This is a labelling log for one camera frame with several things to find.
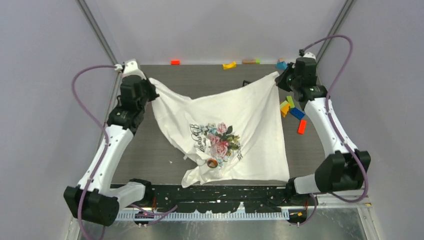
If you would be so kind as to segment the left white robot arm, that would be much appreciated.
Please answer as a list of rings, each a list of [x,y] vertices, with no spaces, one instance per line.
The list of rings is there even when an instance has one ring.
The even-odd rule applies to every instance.
[[[126,73],[120,85],[117,106],[110,112],[104,138],[84,176],[75,187],[68,186],[64,199],[73,217],[110,226],[120,210],[131,204],[148,207],[153,202],[151,182],[131,179],[111,188],[121,157],[144,120],[146,104],[159,97],[156,88],[142,73]]]

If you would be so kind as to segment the round orange blue brooch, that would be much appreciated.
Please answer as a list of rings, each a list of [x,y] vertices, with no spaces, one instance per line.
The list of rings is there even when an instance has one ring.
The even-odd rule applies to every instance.
[[[217,161],[217,160],[215,160],[215,159],[208,159],[208,160],[206,161],[206,165],[207,165],[209,168],[211,168],[211,169],[215,169],[215,168],[217,168],[217,167],[219,166],[219,163],[218,163],[218,161]]]

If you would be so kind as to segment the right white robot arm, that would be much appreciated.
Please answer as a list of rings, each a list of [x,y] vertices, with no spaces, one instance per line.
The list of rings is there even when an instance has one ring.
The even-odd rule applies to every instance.
[[[338,120],[327,89],[317,84],[317,62],[308,52],[290,62],[275,80],[276,85],[293,92],[294,99],[309,117],[324,149],[325,160],[313,174],[291,178],[285,198],[299,205],[306,194],[360,189],[371,162],[367,151],[360,151]]]

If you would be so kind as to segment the white floral t-shirt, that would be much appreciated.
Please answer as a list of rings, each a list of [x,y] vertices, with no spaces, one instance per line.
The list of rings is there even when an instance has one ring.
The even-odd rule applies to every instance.
[[[159,129],[196,164],[186,171],[182,187],[229,180],[289,180],[278,75],[272,72],[244,87],[196,99],[150,79],[159,94],[151,104]],[[208,167],[209,159],[219,166]]]

